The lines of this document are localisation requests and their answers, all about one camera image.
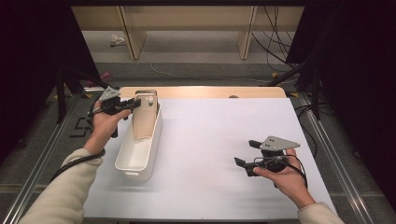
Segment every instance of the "gray floor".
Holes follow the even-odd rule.
[[[144,52],[137,61],[129,59],[126,47],[110,47],[111,35],[123,37],[122,32],[85,32],[84,35],[98,70],[100,73],[110,72],[113,79],[108,83],[115,86],[258,86],[272,79],[271,75],[274,70],[268,62],[275,69],[285,71],[289,69],[271,56],[267,62],[266,53],[254,40],[251,42],[247,60],[241,60],[233,32],[149,32]],[[263,34],[255,35],[262,43],[265,43],[264,46],[267,46],[268,40],[265,40]],[[287,35],[282,34],[281,37],[285,42],[290,42]],[[272,44],[271,50],[283,57],[278,45]],[[281,87],[287,92],[293,91],[295,78],[282,83]],[[38,117],[33,118],[35,123],[24,137],[27,147],[16,148],[0,165],[0,197],[2,199],[0,218],[2,220],[35,166],[36,160],[55,127],[57,105],[54,96],[55,93],[48,98],[48,107],[43,107]],[[294,107],[301,105],[299,97],[290,97],[290,100]],[[321,101],[325,102],[326,98],[321,96]],[[81,147],[88,138],[88,134],[73,139],[70,136],[84,133],[81,129],[76,130],[75,125],[78,118],[85,117],[91,103],[92,98],[81,98],[78,101],[73,116],[66,124],[63,137],[39,179],[29,204],[47,186],[66,155],[75,148]],[[321,123],[352,182],[367,204],[374,223],[396,223],[395,212],[389,206],[381,190],[361,160],[353,156],[354,147],[336,115],[332,113],[332,109],[324,105],[320,111]],[[359,223],[307,115],[303,115],[301,121],[318,144],[318,154],[315,160],[338,215],[345,223]],[[314,141],[308,135],[306,138],[311,149],[314,150]],[[84,220],[84,223],[117,223],[117,221]]]

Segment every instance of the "hand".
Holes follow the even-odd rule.
[[[287,149],[286,155],[296,156],[295,149]],[[300,163],[296,158],[289,156],[289,163],[301,170]],[[309,204],[315,203],[315,200],[305,187],[303,177],[289,166],[279,173],[263,170],[260,167],[255,167],[253,172],[257,175],[272,180],[279,190],[288,196],[299,209],[308,206]]]
[[[97,101],[93,108],[100,107],[102,102]],[[123,118],[128,117],[132,111],[130,109],[122,110],[115,115],[108,115],[104,112],[97,113],[93,116],[93,132],[90,139],[85,143],[84,148],[92,154],[98,154],[105,147],[111,134],[117,129],[117,124]]]

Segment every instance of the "metal frame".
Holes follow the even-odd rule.
[[[300,96],[300,102],[302,105],[311,104],[305,93],[300,93]],[[344,193],[346,194],[346,197],[348,198],[350,205],[352,206],[352,209],[358,218],[359,223],[374,224],[374,219],[370,214],[365,201],[361,197],[361,194],[359,193],[355,184],[352,182],[352,179],[347,173],[347,169],[341,162],[340,157],[332,145],[332,141],[330,140],[329,136],[326,134],[326,131],[324,130],[320,120],[317,120],[311,111],[308,111],[307,114],[312,126],[314,127],[315,133],[317,134],[318,139],[330,161],[330,164],[332,165],[332,168],[334,169],[334,172],[340,181],[341,187],[343,188]]]
[[[32,196],[32,193],[35,189],[35,184],[40,179],[43,174],[47,164],[50,161],[52,153],[54,149],[57,147],[59,140],[61,139],[64,127],[68,123],[68,119],[72,114],[74,108],[76,107],[79,99],[81,98],[80,94],[73,95],[70,99],[69,108],[64,116],[62,122],[57,123],[52,135],[49,138],[46,146],[44,147],[43,152],[35,163],[35,167],[32,169],[32,172],[29,174],[27,180],[23,184],[20,193],[15,199],[14,203],[10,206],[9,212],[6,216],[6,219],[3,221],[5,224],[18,223],[25,209],[26,205],[29,203],[29,200]]]

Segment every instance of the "plastic container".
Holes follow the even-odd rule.
[[[128,179],[147,180],[151,177],[162,126],[163,116],[160,104],[158,104],[152,137],[135,139],[133,122],[129,125],[116,159],[116,168],[122,171]]]

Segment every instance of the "white table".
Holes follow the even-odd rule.
[[[268,135],[301,144],[297,155],[309,190],[335,211],[290,100],[161,99],[163,129],[153,174],[133,181],[115,168],[130,119],[106,146],[85,203],[86,218],[145,221],[274,221],[296,219],[297,207],[273,183],[247,177],[233,158],[261,155],[248,140]]]

